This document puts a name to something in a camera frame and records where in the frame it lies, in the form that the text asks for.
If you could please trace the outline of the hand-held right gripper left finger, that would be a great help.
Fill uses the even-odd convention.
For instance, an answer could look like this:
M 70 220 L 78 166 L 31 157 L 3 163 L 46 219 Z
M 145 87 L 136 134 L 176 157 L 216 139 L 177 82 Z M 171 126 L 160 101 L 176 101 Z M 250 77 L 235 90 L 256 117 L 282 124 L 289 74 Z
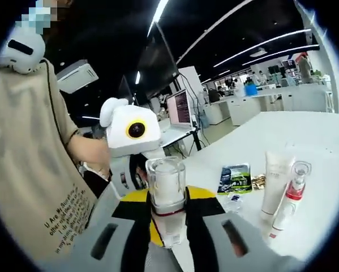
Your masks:
M 163 253 L 150 245 L 150 197 L 138 202 L 136 219 L 106 216 L 88 227 L 68 258 L 69 271 L 164 271 Z

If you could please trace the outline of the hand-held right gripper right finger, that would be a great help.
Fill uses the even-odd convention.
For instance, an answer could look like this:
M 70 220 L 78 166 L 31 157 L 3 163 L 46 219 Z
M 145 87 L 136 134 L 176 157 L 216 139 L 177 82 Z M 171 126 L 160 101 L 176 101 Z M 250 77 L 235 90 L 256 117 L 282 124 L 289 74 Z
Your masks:
M 187 238 L 195 271 L 289 271 L 290 258 L 274 252 L 260 230 L 224 212 L 209 191 L 186 187 Z

